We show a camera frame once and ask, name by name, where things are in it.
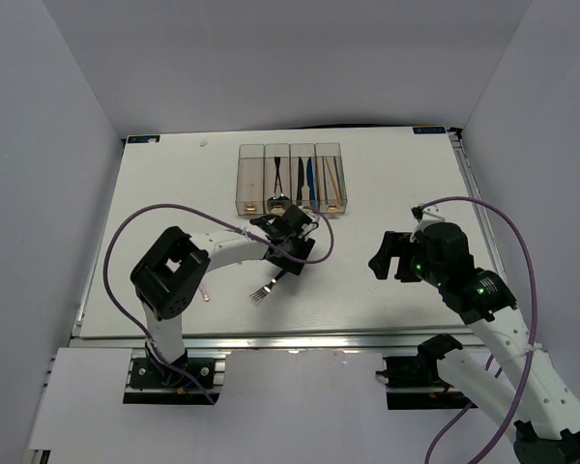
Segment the black spoon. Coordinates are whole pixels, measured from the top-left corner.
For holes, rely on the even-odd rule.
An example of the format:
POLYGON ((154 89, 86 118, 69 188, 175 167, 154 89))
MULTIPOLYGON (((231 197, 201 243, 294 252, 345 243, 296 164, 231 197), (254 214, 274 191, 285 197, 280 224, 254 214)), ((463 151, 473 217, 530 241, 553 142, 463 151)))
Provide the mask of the black spoon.
POLYGON ((274 184, 274 200, 279 204, 288 204, 290 198, 283 193, 281 182, 280 167, 281 157, 274 157, 275 162, 275 184, 274 184))
POLYGON ((273 194, 267 200, 267 206, 272 210, 274 208, 278 208, 280 201, 281 201, 281 179, 280 179, 280 165, 281 165, 281 157, 274 157, 275 163, 275 178, 274 178, 274 186, 273 186, 273 194))

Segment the green handled fork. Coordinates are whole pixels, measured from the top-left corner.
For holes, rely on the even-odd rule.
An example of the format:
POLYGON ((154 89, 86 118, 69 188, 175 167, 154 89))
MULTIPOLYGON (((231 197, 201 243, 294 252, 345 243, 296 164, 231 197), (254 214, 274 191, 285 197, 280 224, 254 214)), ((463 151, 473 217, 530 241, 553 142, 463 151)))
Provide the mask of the green handled fork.
POLYGON ((286 270, 280 271, 275 275, 268 283, 264 284, 262 287, 257 289, 255 292, 249 295, 251 302, 254 305, 260 305, 261 302, 272 292, 275 286, 279 283, 281 279, 287 274, 286 270))

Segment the orange chopstick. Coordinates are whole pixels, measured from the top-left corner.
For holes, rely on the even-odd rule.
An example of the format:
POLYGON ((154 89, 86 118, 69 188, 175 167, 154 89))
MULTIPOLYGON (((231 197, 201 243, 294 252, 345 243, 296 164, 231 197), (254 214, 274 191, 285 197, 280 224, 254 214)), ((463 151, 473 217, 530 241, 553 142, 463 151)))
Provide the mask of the orange chopstick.
POLYGON ((331 160, 329 158, 325 158, 324 161, 326 163, 326 166, 327 166, 329 175, 331 177, 331 181, 332 181, 332 184, 333 184, 333 190, 335 192, 336 200, 340 203, 341 201, 339 201, 340 199, 338 198, 338 190, 337 190, 337 185, 336 185, 336 177, 335 177, 335 173, 334 173, 334 168, 331 165, 331 160))
POLYGON ((314 171, 315 171, 315 184, 317 190, 317 201, 320 205, 321 200, 323 199, 322 193, 322 184, 321 184, 321 168, 319 167, 319 159, 318 157, 314 157, 314 171))

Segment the black knife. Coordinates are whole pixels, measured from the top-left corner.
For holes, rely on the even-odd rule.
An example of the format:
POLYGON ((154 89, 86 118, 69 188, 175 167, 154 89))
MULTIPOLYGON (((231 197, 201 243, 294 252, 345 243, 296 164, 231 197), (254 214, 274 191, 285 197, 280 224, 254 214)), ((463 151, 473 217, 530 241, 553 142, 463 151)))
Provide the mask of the black knife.
POLYGON ((298 204, 303 203, 303 188, 305 185, 305 166, 301 157, 298 158, 298 172, 297 172, 297 194, 296 201, 298 204))

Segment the blue knife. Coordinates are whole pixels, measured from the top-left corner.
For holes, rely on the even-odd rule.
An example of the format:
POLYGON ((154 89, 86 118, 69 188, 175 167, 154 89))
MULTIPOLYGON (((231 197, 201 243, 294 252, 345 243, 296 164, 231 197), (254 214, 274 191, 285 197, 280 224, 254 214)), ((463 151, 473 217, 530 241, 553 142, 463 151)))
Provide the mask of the blue knife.
POLYGON ((312 158, 307 159, 306 179, 307 179, 307 186, 308 186, 308 191, 309 191, 309 201, 315 202, 316 201, 316 187, 315 187, 315 181, 314 181, 314 171, 313 171, 312 158))

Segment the pink handled fork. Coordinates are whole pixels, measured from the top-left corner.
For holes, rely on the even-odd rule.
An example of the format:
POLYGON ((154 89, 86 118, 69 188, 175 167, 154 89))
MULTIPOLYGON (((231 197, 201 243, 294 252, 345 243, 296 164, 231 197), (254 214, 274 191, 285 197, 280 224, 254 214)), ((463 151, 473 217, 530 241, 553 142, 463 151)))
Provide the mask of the pink handled fork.
POLYGON ((206 291, 205 287, 203 285, 199 285, 199 292, 202 296, 202 299, 204 300, 204 302, 209 302, 210 301, 210 297, 208 292, 206 291))

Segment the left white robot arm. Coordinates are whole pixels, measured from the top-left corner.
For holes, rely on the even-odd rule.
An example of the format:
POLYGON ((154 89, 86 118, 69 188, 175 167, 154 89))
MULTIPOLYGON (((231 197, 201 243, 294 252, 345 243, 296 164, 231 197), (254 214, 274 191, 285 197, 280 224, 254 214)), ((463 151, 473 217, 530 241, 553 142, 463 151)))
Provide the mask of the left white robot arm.
POLYGON ((179 383, 189 358, 179 323, 204 276, 245 261, 267 261, 299 275, 315 241, 309 237, 316 221, 296 206, 281 216, 264 215, 250 222, 262 235, 221 230, 191 236, 172 226, 161 233, 130 273, 152 338, 146 355, 152 374, 163 385, 179 383))

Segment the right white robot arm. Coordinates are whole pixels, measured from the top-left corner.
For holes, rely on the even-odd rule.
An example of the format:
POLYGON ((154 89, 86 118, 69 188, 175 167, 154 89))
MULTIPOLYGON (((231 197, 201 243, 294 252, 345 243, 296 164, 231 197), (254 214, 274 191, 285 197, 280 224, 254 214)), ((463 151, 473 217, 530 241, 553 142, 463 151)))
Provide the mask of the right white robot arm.
POLYGON ((379 279, 398 261, 395 279, 432 285, 447 308, 490 351, 510 384, 475 362, 447 333, 418 348, 424 383, 460 390, 502 426, 521 463, 580 463, 580 400, 546 352, 531 341, 516 300, 495 273, 476 266, 466 234, 450 222, 430 222, 412 233, 388 231, 368 263, 379 279))

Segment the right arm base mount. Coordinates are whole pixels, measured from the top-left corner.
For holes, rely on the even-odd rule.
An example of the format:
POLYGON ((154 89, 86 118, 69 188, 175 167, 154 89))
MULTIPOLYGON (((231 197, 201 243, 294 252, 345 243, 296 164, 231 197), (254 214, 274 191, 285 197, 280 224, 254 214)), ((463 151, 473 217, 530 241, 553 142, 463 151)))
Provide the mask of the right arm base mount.
POLYGON ((422 411, 463 409, 470 400, 438 374, 437 361, 463 345, 450 334, 440 333, 417 348, 414 356, 383 358, 383 368, 375 376, 386 387, 390 411, 422 411))

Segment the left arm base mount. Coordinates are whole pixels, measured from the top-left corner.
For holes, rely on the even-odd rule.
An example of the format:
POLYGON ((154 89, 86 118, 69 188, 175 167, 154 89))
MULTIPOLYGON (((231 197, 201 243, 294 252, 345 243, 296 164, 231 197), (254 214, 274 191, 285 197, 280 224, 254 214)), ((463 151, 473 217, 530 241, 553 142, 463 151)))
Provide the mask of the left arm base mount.
POLYGON ((220 396, 225 361, 215 358, 190 358, 185 367, 212 399, 184 375, 168 370, 168 376, 147 357, 131 360, 123 403, 128 405, 212 406, 220 396))

